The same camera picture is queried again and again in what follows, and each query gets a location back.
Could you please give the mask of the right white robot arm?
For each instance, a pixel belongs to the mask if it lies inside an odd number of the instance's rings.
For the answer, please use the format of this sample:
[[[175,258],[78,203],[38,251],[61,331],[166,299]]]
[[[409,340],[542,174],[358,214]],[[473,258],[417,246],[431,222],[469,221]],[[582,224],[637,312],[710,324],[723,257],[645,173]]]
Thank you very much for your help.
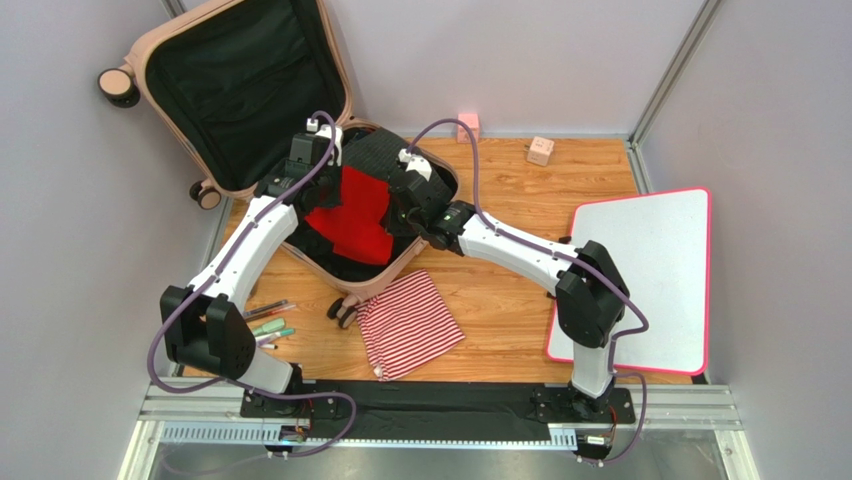
[[[630,293],[607,249],[559,244],[507,226],[476,205],[449,201],[424,157],[401,150],[388,188],[393,221],[436,250],[489,261],[542,287],[556,302],[558,329],[573,343],[571,408],[587,421],[609,410],[615,379],[612,331]]]

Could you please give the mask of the red white striped cloth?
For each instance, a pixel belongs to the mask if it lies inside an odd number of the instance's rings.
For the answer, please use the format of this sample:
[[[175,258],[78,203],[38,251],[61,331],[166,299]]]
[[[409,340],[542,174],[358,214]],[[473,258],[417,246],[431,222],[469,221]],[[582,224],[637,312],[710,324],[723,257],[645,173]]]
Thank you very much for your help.
[[[356,306],[368,362],[381,382],[400,380],[465,339],[431,276],[417,270]]]

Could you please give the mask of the pink suitcase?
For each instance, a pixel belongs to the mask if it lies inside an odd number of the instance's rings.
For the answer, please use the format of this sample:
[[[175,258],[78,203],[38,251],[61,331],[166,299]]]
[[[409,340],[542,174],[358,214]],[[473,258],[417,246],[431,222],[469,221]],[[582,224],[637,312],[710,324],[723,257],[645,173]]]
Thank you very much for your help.
[[[143,35],[98,85],[116,107],[143,96],[155,107],[207,176],[190,189],[205,210],[224,196],[249,201],[279,185],[293,136],[314,111],[329,113],[343,132],[381,128],[352,115],[323,1],[207,1]],[[394,237],[390,260],[367,265],[332,253],[300,217],[279,247],[345,292],[327,316],[347,328],[356,305],[381,293],[426,244]]]

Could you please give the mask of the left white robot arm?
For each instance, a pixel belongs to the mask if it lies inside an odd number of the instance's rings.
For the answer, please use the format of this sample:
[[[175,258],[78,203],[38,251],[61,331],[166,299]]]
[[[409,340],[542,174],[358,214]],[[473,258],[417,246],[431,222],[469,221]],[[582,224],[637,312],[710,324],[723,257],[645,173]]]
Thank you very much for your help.
[[[278,247],[299,224],[290,199],[320,169],[341,158],[343,132],[322,126],[308,135],[322,145],[316,163],[301,178],[281,189],[259,189],[247,215],[225,246],[187,286],[168,287],[160,298],[162,325],[148,354],[163,346],[169,360],[214,374],[268,398],[290,400],[287,389],[294,366],[268,354],[243,318],[250,291]]]

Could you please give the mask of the dark pinstripe shirt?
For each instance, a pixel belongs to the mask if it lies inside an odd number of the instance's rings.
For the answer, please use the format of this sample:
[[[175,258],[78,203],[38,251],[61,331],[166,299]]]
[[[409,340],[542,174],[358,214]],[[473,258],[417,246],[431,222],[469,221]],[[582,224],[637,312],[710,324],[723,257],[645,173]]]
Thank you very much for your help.
[[[342,164],[373,178],[389,181],[405,171],[398,154],[408,141],[384,128],[356,127],[344,131]],[[429,184],[442,198],[454,198],[458,192],[456,172],[443,159],[416,147],[416,155],[428,160],[433,168]]]

